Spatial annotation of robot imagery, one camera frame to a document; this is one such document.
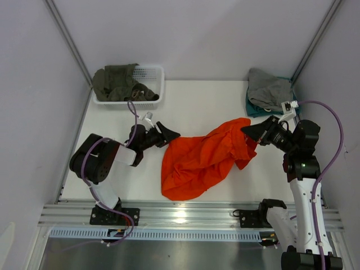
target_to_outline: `white rectangular object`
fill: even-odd
[[[184,137],[205,136],[222,123],[247,117],[245,97],[248,82],[166,81],[166,102],[154,111],[153,122]],[[267,117],[251,118],[251,123]],[[90,102],[76,149],[91,134],[113,138],[121,143],[129,138],[134,116],[129,111],[113,111]],[[289,122],[294,129],[293,121]],[[161,165],[167,147],[152,147],[134,168],[114,162],[107,181],[122,200],[168,201],[161,194]],[[294,202],[282,168],[284,153],[273,145],[258,146],[255,158],[243,169],[234,166],[221,183],[192,201],[252,202],[264,198]],[[69,172],[63,199],[92,199],[81,179]]]
[[[164,97],[164,69],[161,66],[136,66],[133,78],[159,95],[159,99],[155,101],[134,101],[135,108],[137,110],[156,109]],[[128,110],[126,101],[99,101],[95,94],[93,101],[95,104],[105,105],[111,109]]]

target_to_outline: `white tabletop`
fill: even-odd
[[[185,137],[204,136],[222,123],[246,117],[247,82],[228,81],[166,81],[165,98],[152,111],[153,122],[161,121],[167,128]],[[267,117],[251,119],[260,123]],[[134,116],[129,111],[109,110],[90,102],[76,149],[90,133],[124,142],[129,137]],[[161,162],[166,147],[152,147],[136,168],[114,162],[106,181],[111,181],[122,200],[168,201],[161,194]],[[272,145],[256,148],[258,153],[243,170],[233,166],[221,183],[193,201],[249,202],[294,198],[282,170],[283,152]],[[62,193],[63,199],[91,199],[87,186],[75,173],[69,172]]]

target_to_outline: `white plastic basket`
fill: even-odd
[[[164,97],[164,69],[161,66],[136,66],[133,78],[159,95],[159,99],[156,101],[134,101],[135,108],[137,110],[156,109]],[[128,103],[126,101],[99,101],[95,93],[93,93],[93,102],[105,105],[111,109],[128,110]]]

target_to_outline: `orange cloth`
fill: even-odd
[[[224,180],[234,163],[243,169],[256,155],[257,144],[245,141],[240,130],[248,125],[250,119],[238,118],[205,137],[172,141],[163,159],[161,193],[170,200],[194,199]]]

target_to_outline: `teal cloth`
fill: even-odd
[[[284,78],[284,77],[278,77],[278,78],[290,80],[289,78]],[[245,100],[245,110],[246,110],[246,114],[249,117],[253,117],[253,118],[260,117],[260,116],[267,116],[267,115],[270,116],[270,115],[274,115],[274,114],[278,114],[278,115],[283,114],[282,111],[265,111],[263,108],[252,104],[248,98],[247,93],[246,93],[246,100]]]

